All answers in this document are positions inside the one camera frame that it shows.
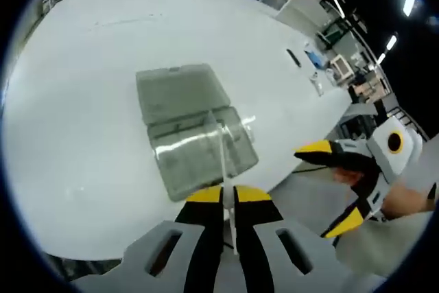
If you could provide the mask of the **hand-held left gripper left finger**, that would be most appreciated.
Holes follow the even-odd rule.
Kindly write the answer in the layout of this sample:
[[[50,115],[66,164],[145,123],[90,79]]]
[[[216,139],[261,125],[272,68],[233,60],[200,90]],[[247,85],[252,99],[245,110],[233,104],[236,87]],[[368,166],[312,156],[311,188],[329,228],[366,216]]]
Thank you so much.
[[[173,221],[156,225],[126,248],[105,274],[73,281],[78,292],[212,292],[224,249],[223,189],[189,196]]]

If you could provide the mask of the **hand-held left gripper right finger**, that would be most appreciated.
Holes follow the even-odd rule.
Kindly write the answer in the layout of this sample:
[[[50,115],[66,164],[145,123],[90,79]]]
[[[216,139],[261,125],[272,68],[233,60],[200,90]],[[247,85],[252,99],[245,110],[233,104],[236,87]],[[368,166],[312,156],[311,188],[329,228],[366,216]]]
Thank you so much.
[[[237,185],[236,245],[248,292],[373,292],[375,277],[341,263],[332,244],[284,219],[266,192]]]

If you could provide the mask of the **person's right hand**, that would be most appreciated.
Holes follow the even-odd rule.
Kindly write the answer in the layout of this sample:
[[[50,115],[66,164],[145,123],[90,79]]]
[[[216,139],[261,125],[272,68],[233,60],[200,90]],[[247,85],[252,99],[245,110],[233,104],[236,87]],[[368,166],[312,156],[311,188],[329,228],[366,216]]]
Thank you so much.
[[[343,167],[333,167],[334,179],[340,183],[348,185],[352,190],[360,190],[370,186],[376,180],[379,173],[372,171],[355,171]],[[436,198],[429,197],[425,192],[406,187],[404,183],[394,183],[390,191],[381,204],[379,211],[375,212],[370,219],[393,220],[415,213],[434,211],[436,208]]]

